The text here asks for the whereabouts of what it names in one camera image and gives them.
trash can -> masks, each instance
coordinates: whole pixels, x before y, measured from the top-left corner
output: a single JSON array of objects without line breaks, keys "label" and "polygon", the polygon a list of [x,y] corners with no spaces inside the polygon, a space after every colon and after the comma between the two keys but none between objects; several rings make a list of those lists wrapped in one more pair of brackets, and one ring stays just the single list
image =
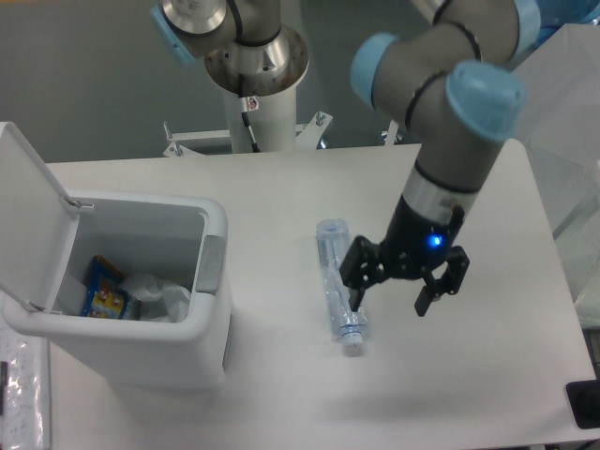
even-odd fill
[{"label": "trash can", "polygon": [[[111,174],[99,173],[110,185]],[[224,378],[232,311],[227,217],[215,201],[128,192],[67,193],[12,123],[0,123],[0,289],[17,332],[48,338],[111,382],[209,389]],[[102,255],[191,292],[181,322],[81,317]]]}]

trash can lid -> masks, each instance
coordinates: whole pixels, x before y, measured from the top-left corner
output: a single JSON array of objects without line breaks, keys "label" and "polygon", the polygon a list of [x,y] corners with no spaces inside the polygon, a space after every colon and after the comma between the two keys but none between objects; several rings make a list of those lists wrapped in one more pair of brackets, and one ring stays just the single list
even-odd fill
[{"label": "trash can lid", "polygon": [[0,289],[45,310],[67,269],[79,208],[10,122],[0,123]]}]

light blue joint cap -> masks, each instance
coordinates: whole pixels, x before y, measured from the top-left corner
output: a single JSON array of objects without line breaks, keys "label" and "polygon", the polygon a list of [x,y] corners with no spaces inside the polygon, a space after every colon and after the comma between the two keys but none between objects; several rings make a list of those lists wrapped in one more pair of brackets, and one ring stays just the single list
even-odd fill
[{"label": "light blue joint cap", "polygon": [[397,40],[397,36],[379,33],[367,39],[354,56],[350,69],[350,83],[354,92],[370,107],[374,107],[373,83],[379,63],[387,48]]},{"label": "light blue joint cap", "polygon": [[458,119],[495,143],[512,137],[526,96],[517,77],[479,61],[458,64],[446,80],[446,97]]},{"label": "light blue joint cap", "polygon": [[154,6],[150,9],[150,15],[157,26],[160,37],[165,42],[177,62],[181,65],[193,63],[195,58],[188,52],[188,49],[186,49],[181,40],[179,40],[179,37],[173,32],[167,21],[165,21],[165,18],[162,17],[162,13],[158,6]]},{"label": "light blue joint cap", "polygon": [[515,0],[518,13],[518,44],[515,55],[529,48],[540,34],[542,17],[536,0]]}]

white table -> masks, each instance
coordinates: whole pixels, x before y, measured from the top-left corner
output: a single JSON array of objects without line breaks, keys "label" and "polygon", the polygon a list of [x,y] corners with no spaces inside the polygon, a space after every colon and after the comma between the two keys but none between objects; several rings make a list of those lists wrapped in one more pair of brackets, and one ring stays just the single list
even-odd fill
[{"label": "white table", "polygon": [[366,354],[343,356],[327,319],[314,233],[346,218],[383,237],[417,147],[52,165],[67,188],[212,197],[230,220],[235,303],[217,392],[110,386],[52,347],[56,450],[471,449],[600,437],[564,386],[593,378],[523,148],[510,142],[458,243],[459,295],[418,318],[422,283],[367,292]]}]

blue led light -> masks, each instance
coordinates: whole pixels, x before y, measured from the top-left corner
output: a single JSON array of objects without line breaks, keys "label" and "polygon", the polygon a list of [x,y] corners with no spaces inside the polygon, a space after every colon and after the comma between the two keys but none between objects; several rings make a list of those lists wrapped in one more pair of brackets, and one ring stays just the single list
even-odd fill
[{"label": "blue led light", "polygon": [[429,246],[429,248],[437,248],[439,247],[441,244],[443,244],[443,239],[441,236],[439,236],[438,234],[432,234],[428,239],[427,239],[427,245]]}]

